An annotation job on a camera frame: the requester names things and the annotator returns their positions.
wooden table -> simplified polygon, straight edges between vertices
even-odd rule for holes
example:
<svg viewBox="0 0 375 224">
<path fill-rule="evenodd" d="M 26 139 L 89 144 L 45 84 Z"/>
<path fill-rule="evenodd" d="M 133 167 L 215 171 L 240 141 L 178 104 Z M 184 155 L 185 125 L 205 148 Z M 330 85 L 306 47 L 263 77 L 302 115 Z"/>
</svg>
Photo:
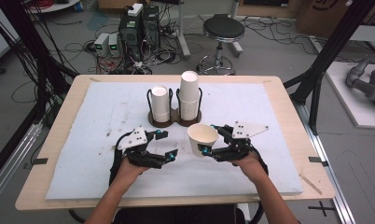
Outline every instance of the wooden table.
<svg viewBox="0 0 375 224">
<path fill-rule="evenodd" d="M 42 147 L 38 159 L 49 158 L 46 164 L 35 165 L 16 201 L 19 210 L 43 210 L 57 208 L 94 207 L 98 200 L 46 200 L 46 194 L 54 174 L 55 165 L 63 145 L 74 123 L 76 114 L 86 96 L 91 82 L 179 82 L 180 76 L 78 76 L 68 92 L 62 108 Z M 284 196 L 285 200 L 331 199 L 335 191 L 321 162 L 310 162 L 309 157 L 317 157 L 313 145 L 306 134 L 299 116 L 292 105 L 283 83 L 278 77 L 255 76 L 200 76 L 203 83 L 262 83 L 271 101 L 271 106 L 290 149 L 292 160 L 299 173 L 304 192 L 300 195 Z M 154 206 L 208 203 L 250 203 L 258 197 L 212 196 L 126 199 L 120 206 Z"/>
</svg>

human arm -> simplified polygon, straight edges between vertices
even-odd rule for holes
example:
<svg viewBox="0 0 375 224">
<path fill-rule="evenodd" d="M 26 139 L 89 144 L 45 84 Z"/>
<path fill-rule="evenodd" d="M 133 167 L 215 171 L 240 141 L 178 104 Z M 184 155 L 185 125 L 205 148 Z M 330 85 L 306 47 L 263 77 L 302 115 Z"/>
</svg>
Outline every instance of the human arm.
<svg viewBox="0 0 375 224">
<path fill-rule="evenodd" d="M 135 182 L 138 175 L 146 170 L 148 170 L 147 167 L 137 167 L 130 164 L 126 158 L 123 159 L 114 181 L 85 223 L 111 223 L 121 197 Z"/>
<path fill-rule="evenodd" d="M 243 173 L 257 187 L 257 193 L 270 224 L 299 223 L 277 188 L 272 184 L 254 153 L 250 152 L 242 160 L 232 161 L 232 163 L 240 166 Z"/>
</svg>

black stool seat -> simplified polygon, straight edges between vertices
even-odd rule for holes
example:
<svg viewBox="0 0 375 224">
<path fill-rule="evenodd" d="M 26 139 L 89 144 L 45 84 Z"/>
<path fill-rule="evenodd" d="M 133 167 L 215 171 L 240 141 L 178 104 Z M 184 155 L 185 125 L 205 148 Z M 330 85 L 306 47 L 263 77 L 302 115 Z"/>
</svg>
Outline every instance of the black stool seat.
<svg viewBox="0 0 375 224">
<path fill-rule="evenodd" d="M 226 43 L 243 38 L 244 27 L 239 21 L 229 17 L 213 17 L 205 21 L 202 30 L 208 37 Z"/>
</svg>

stool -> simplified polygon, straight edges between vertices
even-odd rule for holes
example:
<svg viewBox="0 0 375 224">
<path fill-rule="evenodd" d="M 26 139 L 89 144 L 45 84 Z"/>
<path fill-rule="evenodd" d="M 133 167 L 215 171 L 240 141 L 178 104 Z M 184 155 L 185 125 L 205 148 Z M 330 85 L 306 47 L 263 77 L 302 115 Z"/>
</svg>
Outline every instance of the stool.
<svg viewBox="0 0 375 224">
<path fill-rule="evenodd" d="M 204 22 L 202 31 L 213 40 L 219 41 L 215 55 L 203 57 L 196 69 L 202 74 L 235 75 L 231 61 L 221 55 L 222 43 L 232 43 L 243 38 L 244 27 L 238 21 L 227 16 L 217 16 Z"/>
</svg>

floor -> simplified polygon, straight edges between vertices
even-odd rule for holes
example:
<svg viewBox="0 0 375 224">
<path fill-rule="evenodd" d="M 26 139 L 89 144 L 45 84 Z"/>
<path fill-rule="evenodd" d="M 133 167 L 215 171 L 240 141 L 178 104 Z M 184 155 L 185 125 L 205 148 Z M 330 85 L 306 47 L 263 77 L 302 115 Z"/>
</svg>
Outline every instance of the floor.
<svg viewBox="0 0 375 224">
<path fill-rule="evenodd" d="M 49 13 L 46 18 L 51 21 L 49 29 L 70 64 L 80 74 L 94 74 L 94 60 L 88 53 L 80 51 L 81 45 L 94 40 L 101 32 L 115 32 L 118 14 L 102 13 L 95 9 L 78 13 L 66 9 Z M 244 53 L 236 58 L 229 47 L 223 50 L 224 56 L 233 61 L 237 75 L 278 76 L 282 81 L 287 81 L 306 71 L 316 57 L 313 46 L 306 38 L 295 39 L 300 44 L 280 40 L 284 43 L 281 44 L 268 39 L 273 38 L 273 35 L 277 39 L 299 35 L 295 31 L 294 21 L 260 21 L 268 25 L 273 23 L 273 34 L 269 27 L 263 28 L 263 23 L 254 19 L 247 23 L 255 30 L 245 29 L 245 37 L 240 41 Z M 215 52 L 215 41 L 197 35 L 201 34 L 201 17 L 185 18 L 185 23 L 185 27 L 189 28 L 187 43 L 192 53 L 191 57 L 177 64 L 158 65 L 152 69 L 153 74 L 182 74 L 184 71 L 194 70 L 202 56 Z M 47 38 L 44 37 L 44 40 L 49 49 L 54 49 Z M 357 62 L 366 56 L 375 62 L 375 53 L 364 43 L 351 42 L 343 49 L 337 60 Z M 34 86 L 31 83 L 24 85 L 29 78 L 24 75 L 18 59 L 11 52 L 2 58 L 0 63 L 7 69 L 4 74 L 0 74 L 1 151 L 34 105 L 32 101 L 35 96 Z M 288 91 L 293 92 L 295 88 L 292 87 Z M 356 223 L 375 223 L 375 130 L 355 128 L 326 78 L 323 80 L 317 130 Z M 0 223 L 77 223 L 66 210 L 21 212 L 14 206 L 30 172 L 29 168 L 24 168 L 24 164 L 29 162 L 35 149 L 40 147 L 48 131 L 49 128 L 43 130 L 20 169 L 1 194 Z M 331 201 L 288 204 L 301 223 L 340 223 L 337 213 L 332 210 L 334 206 Z M 321 205 L 328 209 L 317 209 Z M 250 204 L 250 210 L 251 213 L 255 213 L 256 205 Z M 87 217 L 90 209 L 78 209 L 76 212 L 81 217 Z M 266 218 L 260 223 L 267 223 Z"/>
</svg>

